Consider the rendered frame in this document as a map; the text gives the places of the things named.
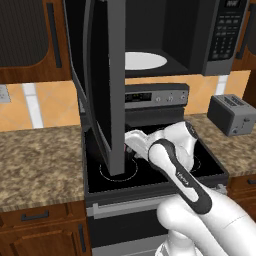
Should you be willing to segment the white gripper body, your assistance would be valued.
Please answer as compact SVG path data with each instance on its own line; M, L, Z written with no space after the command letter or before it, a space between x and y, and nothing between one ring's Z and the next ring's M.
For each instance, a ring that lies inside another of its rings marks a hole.
M140 130L125 133L125 144L143 159L148 158L147 135Z

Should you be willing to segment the black microwave door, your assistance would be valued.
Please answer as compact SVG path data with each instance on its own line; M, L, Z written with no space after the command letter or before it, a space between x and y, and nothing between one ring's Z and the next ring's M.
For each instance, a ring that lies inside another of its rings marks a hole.
M72 79L109 174L124 172L125 0L63 0Z

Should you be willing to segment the white microwave turntable plate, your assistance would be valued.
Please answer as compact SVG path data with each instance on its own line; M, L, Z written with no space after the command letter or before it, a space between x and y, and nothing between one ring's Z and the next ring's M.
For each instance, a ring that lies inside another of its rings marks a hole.
M126 70L149 70L164 66L167 59L161 55L147 52L126 52Z

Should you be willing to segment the black microwave oven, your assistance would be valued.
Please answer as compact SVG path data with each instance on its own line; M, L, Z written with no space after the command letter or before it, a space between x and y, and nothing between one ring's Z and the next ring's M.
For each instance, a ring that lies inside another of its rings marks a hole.
M230 73L250 0L127 0L125 53L166 59L128 78Z

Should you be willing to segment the wooden base cupboard door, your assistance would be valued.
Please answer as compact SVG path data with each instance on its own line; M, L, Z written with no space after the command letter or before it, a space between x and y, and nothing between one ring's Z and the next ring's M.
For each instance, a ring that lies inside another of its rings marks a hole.
M78 224L83 225L86 253ZM85 219L0 232L0 256L92 256Z
M250 215L256 222L256 197L236 199L236 202Z

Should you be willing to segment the black and steel stove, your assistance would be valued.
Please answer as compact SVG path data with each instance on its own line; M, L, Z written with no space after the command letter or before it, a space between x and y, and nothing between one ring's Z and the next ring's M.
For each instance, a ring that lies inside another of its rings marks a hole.
M125 88L127 130L146 134L184 119L189 86L186 84L130 85ZM84 134L86 211L94 203L107 205L175 194L174 186L148 162L126 152L125 170L110 175L90 127ZM155 256L168 231L156 210L114 217L88 217L92 256Z

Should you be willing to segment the grey toaster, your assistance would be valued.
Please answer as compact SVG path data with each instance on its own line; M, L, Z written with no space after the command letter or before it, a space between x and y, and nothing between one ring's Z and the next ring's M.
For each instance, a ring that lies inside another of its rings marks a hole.
M256 122L256 108L234 94L214 95L207 117L228 137L246 135Z

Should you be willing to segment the wooden drawer front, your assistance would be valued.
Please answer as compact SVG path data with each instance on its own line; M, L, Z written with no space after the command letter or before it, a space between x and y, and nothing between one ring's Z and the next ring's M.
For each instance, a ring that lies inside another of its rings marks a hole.
M248 179L256 180L256 174L232 177L227 186L228 196L232 199L256 197L256 185L248 184Z
M44 219L21 221L21 215L27 216L42 214L49 210L49 217ZM0 212L0 230L19 228L22 226L39 225L55 221L73 220L84 218L86 216L86 207L84 201L75 201L62 204L41 206L36 208L22 209L11 212Z

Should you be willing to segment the white wall socket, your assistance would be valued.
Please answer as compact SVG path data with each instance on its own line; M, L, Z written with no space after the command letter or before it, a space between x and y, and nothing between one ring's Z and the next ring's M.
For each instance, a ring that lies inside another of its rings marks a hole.
M0 103L10 103L10 96L5 84L0 85Z

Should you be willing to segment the wooden wall cupboard door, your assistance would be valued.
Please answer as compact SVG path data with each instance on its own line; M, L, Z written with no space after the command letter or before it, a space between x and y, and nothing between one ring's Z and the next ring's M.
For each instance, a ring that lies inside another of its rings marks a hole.
M252 12L251 29L248 36L248 41L245 46L242 59L236 59L236 53L240 50L244 33L247 27L248 19ZM256 70L256 0L249 0L247 12L245 14L243 26L240 32L238 45L235 52L235 57L232 66L233 71L241 70Z
M56 68L47 2L54 5L62 68ZM63 0L0 0L0 84L70 79Z

